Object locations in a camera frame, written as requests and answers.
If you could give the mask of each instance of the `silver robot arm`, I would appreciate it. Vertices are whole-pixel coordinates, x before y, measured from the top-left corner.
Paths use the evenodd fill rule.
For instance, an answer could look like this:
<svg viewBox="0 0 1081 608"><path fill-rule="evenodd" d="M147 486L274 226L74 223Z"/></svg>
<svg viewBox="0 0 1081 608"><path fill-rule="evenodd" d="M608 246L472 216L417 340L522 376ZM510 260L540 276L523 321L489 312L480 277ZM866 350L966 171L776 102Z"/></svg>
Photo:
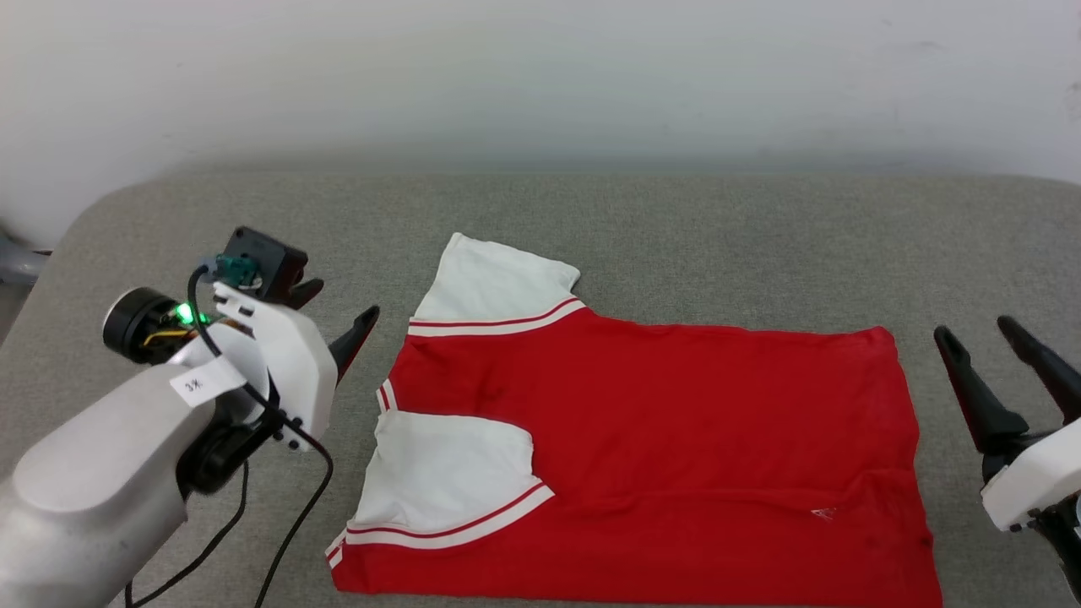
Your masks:
<svg viewBox="0 0 1081 608"><path fill-rule="evenodd" d="M139 372L54 431L0 485L0 606L99 608L187 519L177 462L214 415Z"/></svg>
<svg viewBox="0 0 1081 608"><path fill-rule="evenodd" d="M107 605L187 519L188 495L218 490L270 439L302 452L313 447L304 436L318 442L378 307L328 345L297 310L322 288L299 282L306 262L241 227L203 265L217 322L190 302L203 268L187 303L139 288L114 305L106 345L152 367L41 439L0 483L0 606ZM315 447L329 464L321 490L330 457Z"/></svg>

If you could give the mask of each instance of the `gray fabric surface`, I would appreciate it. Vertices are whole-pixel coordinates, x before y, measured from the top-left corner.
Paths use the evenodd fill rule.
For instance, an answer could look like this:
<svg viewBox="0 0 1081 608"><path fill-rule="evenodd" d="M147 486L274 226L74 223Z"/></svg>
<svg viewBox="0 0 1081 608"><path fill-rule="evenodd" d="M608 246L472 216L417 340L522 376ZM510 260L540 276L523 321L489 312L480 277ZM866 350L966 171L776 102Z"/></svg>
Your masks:
<svg viewBox="0 0 1081 608"><path fill-rule="evenodd" d="M238 224L308 252L308 276L328 287L306 312L324 334L369 304L384 310L339 387L324 438L337 474L267 606L572 606L343 595L322 560L359 498L373 393L454 230L577 266L576 292L608 316L817 332L886 327L920 420L917 468L947 606L1071 605L1050 547L1031 532L998 532L984 514L979 458L931 332L949 325L1005 404L1036 428L1054 427L1057 410L1013 359L995 318L1017 315L1081 364L1077 186L1015 177L261 174L124 189L71 228L0 348L0 472L135 371L101 344L101 318L117 296L143 285L179 296L198 256L224 247ZM244 520L156 605L250 606L322 466L316 455L261 450ZM136 595L200 551L232 513L237 487L192 500L190 523L138 577Z"/></svg>
<svg viewBox="0 0 1081 608"><path fill-rule="evenodd" d="M0 344L3 344L11 331L11 326L18 318L26 298L30 295L31 286L18 283L0 283Z"/></svg>

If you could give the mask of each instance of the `red t-shirt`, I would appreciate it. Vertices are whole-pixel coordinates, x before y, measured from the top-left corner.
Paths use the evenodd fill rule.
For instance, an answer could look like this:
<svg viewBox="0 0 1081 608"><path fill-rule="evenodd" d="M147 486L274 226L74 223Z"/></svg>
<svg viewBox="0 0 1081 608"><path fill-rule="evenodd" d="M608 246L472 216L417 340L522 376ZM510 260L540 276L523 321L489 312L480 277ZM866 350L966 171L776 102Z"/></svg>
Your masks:
<svg viewBox="0 0 1081 608"><path fill-rule="evenodd" d="M610 319L570 295L565 265L549 273L560 293L525 289L562 298L546 312L463 319L440 302L476 286L449 257L485 255L531 272L531 254L459 235L444 252L379 389L358 514L328 553L339 590L942 605L889 332Z"/></svg>

